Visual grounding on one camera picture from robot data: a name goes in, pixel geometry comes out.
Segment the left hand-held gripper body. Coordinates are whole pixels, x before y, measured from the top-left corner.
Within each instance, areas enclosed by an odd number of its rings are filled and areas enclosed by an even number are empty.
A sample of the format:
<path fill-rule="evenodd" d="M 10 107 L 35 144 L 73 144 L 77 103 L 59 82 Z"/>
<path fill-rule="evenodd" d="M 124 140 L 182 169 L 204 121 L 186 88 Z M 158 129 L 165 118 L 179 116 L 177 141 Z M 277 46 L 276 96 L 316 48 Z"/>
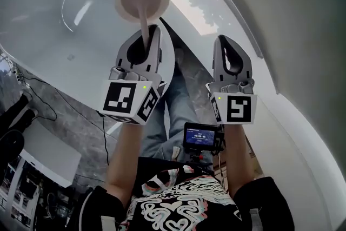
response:
<path fill-rule="evenodd" d="M 145 125 L 166 85 L 157 73 L 113 67 L 102 86 L 98 111 L 117 122 Z"/>

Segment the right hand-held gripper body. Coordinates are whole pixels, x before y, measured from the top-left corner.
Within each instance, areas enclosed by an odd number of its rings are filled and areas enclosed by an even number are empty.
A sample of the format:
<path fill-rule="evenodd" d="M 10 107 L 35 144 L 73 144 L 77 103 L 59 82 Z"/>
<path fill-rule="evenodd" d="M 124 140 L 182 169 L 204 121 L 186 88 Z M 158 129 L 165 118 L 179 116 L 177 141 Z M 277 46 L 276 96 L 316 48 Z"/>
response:
<path fill-rule="evenodd" d="M 205 86 L 218 124 L 252 124 L 257 95 L 252 78 L 237 83 L 210 82 Z"/>

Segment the white oval bathtub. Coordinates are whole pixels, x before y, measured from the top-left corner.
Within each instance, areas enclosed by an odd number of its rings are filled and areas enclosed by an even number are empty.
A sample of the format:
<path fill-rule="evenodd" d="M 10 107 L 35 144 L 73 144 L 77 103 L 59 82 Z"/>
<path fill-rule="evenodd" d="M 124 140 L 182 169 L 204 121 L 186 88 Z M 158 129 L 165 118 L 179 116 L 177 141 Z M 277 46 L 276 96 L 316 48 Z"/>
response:
<path fill-rule="evenodd" d="M 0 48 L 56 89 L 98 110 L 120 46 L 140 25 L 122 19 L 115 0 L 0 0 Z M 161 29 L 157 74 L 172 79 L 174 52 Z"/>

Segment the person's left forearm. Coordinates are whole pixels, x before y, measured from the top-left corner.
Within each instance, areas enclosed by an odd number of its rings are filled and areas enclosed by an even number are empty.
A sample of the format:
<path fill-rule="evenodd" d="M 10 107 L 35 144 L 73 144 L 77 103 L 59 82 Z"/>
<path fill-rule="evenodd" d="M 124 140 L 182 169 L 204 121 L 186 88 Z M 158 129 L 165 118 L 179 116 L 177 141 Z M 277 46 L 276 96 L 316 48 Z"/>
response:
<path fill-rule="evenodd" d="M 122 125 L 115 151 L 110 160 L 105 189 L 126 206 L 135 184 L 143 126 Z"/>

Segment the person's right forearm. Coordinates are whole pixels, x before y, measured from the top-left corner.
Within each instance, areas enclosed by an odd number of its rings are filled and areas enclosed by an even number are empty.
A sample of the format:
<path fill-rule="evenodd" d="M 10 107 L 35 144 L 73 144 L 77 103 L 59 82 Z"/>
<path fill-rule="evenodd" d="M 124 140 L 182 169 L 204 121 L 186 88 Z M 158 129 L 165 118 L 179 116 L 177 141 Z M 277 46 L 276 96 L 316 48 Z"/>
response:
<path fill-rule="evenodd" d="M 254 180 L 254 169 L 241 125 L 225 125 L 224 140 L 228 190 L 233 198 L 241 187 Z"/>

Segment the small black chest monitor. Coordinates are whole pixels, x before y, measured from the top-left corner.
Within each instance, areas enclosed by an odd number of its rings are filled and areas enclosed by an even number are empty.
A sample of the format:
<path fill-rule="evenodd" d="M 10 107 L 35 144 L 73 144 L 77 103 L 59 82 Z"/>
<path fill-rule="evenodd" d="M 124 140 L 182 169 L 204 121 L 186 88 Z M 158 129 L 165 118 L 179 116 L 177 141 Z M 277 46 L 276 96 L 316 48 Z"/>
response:
<path fill-rule="evenodd" d="M 186 122 L 184 124 L 183 147 L 210 151 L 217 155 L 223 150 L 224 132 L 220 126 Z"/>

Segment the person's blue jeans legs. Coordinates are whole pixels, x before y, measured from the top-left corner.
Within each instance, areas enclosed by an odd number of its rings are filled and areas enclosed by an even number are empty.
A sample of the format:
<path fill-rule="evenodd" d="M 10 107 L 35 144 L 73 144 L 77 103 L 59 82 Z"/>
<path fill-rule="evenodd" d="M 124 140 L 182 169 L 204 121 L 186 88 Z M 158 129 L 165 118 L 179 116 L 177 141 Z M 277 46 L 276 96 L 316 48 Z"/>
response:
<path fill-rule="evenodd" d="M 174 150 L 179 150 L 178 162 L 190 161 L 183 147 L 184 125 L 198 123 L 185 79 L 176 70 L 164 96 L 157 103 L 144 127 L 140 156 L 171 160 Z"/>

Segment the white table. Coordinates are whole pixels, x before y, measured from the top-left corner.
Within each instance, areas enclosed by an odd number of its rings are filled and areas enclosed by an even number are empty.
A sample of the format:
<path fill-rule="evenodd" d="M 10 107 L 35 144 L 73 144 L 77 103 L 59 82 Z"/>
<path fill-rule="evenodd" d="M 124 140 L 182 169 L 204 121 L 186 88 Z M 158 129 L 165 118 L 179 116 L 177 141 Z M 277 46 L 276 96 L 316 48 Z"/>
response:
<path fill-rule="evenodd" d="M 23 137 L 21 158 L 61 187 L 71 186 L 81 154 L 36 120 L 26 128 Z"/>

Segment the white power strip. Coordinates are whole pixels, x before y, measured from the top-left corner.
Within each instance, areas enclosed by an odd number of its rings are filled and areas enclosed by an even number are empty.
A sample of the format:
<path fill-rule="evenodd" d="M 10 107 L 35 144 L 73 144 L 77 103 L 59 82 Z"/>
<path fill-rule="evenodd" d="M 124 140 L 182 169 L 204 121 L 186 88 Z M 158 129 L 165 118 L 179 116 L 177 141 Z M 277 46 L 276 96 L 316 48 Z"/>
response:
<path fill-rule="evenodd" d="M 11 72 L 16 76 L 16 80 L 19 84 L 24 83 L 23 75 L 18 68 L 12 67 Z"/>

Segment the person's black patterned shirt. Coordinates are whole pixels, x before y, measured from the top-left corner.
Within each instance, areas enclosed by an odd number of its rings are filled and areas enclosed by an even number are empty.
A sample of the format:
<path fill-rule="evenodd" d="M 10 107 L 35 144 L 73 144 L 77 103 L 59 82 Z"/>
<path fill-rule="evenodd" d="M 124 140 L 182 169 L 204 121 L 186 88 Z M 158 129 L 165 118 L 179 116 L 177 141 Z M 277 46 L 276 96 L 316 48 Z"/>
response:
<path fill-rule="evenodd" d="M 200 168 L 162 161 L 139 174 L 128 207 L 96 187 L 75 208 L 66 231 L 295 231 L 289 206 L 271 177 L 230 196 Z"/>

